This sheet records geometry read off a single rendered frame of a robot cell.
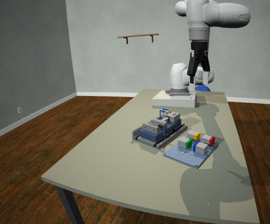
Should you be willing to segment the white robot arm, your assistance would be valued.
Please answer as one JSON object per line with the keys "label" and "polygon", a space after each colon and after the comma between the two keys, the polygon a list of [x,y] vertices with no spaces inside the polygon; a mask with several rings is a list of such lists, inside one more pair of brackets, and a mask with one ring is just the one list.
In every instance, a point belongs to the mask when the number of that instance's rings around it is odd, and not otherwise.
{"label": "white robot arm", "polygon": [[[179,16],[186,16],[189,40],[207,42],[209,48],[210,27],[241,28],[251,18],[247,7],[235,3],[218,3],[214,0],[185,0],[175,5]],[[189,96],[189,76],[187,65],[174,64],[171,68],[171,89],[165,90],[169,96]],[[203,85],[203,69],[199,63],[196,71],[196,85]]]}

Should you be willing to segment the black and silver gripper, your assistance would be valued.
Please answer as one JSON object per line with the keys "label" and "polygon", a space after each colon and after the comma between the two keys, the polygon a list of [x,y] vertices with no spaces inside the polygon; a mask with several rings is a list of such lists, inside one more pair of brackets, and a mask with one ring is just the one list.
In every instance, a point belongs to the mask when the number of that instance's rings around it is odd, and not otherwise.
{"label": "black and silver gripper", "polygon": [[196,88],[196,71],[199,63],[203,68],[203,84],[208,85],[208,73],[210,71],[210,65],[207,54],[207,42],[191,42],[191,50],[194,53],[190,53],[190,61],[187,70],[189,76],[189,90],[195,91]]}

